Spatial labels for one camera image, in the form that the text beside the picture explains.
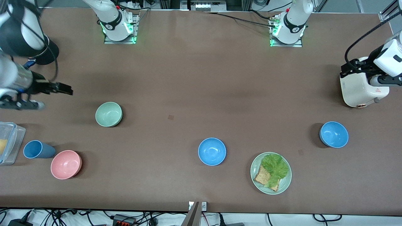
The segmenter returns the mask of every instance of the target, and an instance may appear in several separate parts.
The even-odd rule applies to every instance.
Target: toast
[[[258,169],[258,173],[255,176],[254,180],[262,185],[265,185],[266,183],[268,183],[270,177],[271,174],[269,174],[269,172],[262,165],[260,165],[260,168]],[[272,189],[273,191],[278,191],[279,181],[280,179],[278,180],[278,184],[275,187],[270,187],[270,189]]]

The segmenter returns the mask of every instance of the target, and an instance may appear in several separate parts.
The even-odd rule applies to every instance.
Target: pink bowl
[[[58,153],[51,162],[50,171],[57,179],[68,179],[80,171],[81,157],[71,150]]]

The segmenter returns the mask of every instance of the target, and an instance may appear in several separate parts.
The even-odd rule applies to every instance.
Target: lettuce
[[[261,164],[271,174],[264,187],[275,187],[278,185],[278,180],[284,178],[289,170],[282,156],[278,154],[266,155]]]

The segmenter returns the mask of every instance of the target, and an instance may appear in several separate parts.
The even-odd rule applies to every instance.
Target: cup
[[[54,147],[38,140],[32,140],[24,147],[24,156],[26,158],[51,158],[55,154],[56,149]]]

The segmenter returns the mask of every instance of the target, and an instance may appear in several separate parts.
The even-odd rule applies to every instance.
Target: container lid
[[[0,162],[7,159],[12,150],[11,136],[16,128],[16,124],[11,122],[0,122]]]

